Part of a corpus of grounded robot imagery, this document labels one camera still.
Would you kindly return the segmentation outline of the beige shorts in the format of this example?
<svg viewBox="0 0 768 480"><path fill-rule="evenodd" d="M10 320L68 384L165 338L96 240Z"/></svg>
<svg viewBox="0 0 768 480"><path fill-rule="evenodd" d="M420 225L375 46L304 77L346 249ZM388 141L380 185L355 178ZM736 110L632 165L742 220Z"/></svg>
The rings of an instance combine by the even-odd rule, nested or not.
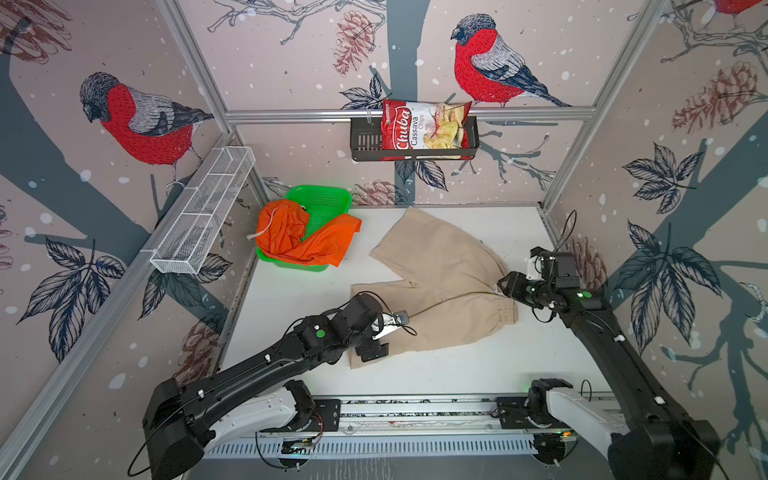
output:
<svg viewBox="0 0 768 480"><path fill-rule="evenodd" d="M386 336L389 357L473 344L519 321L517 302L497 287L509 273L502 259L424 210L408 209L370 256L400 279L354 284L351 292L378 294L391 310L405 311L416 331Z"/></svg>

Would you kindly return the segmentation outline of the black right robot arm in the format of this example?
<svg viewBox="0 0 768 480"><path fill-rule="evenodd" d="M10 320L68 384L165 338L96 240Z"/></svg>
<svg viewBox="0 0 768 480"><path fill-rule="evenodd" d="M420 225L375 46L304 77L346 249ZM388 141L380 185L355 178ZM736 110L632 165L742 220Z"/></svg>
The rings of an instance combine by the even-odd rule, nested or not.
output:
<svg viewBox="0 0 768 480"><path fill-rule="evenodd" d="M529 266L529 273L500 279L498 290L560 318L590 353L621 413L588 401L564 380L540 379L528 391L528 422L567 425L603 455L616 479L710 478L719 464L719 436L666 392L624 337L605 296L582 287L573 255L536 247Z"/></svg>

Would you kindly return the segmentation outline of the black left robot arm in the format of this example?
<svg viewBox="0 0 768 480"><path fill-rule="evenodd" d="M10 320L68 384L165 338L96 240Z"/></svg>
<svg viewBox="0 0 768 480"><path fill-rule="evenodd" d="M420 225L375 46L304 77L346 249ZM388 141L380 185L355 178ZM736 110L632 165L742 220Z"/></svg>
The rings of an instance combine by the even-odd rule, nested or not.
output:
<svg viewBox="0 0 768 480"><path fill-rule="evenodd" d="M142 428L153 479L174 479L197 464L214 424L246 401L353 348L372 343L391 310L377 294L358 293L340 307L300 318L273 345L210 377L182 385L169 378L150 397Z"/></svg>

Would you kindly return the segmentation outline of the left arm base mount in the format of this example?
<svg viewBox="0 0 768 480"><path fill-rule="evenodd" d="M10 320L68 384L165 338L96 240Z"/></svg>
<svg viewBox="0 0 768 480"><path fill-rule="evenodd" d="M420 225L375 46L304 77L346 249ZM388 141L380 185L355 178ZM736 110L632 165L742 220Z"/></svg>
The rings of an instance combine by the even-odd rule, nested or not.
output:
<svg viewBox="0 0 768 480"><path fill-rule="evenodd" d="M262 432L337 432L341 401L314 397L301 380L290 380L276 391L280 409L287 407L286 419L270 420Z"/></svg>

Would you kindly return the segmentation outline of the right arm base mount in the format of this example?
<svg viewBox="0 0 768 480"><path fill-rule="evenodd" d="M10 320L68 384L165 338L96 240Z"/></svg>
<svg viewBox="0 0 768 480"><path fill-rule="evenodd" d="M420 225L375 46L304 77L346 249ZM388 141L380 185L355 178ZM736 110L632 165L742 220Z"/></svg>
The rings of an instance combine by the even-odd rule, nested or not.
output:
<svg viewBox="0 0 768 480"><path fill-rule="evenodd" d="M549 390L560 387L572 389L573 385L556 378L534 380L525 395L498 397L491 416L503 430L567 428L550 414L546 400Z"/></svg>

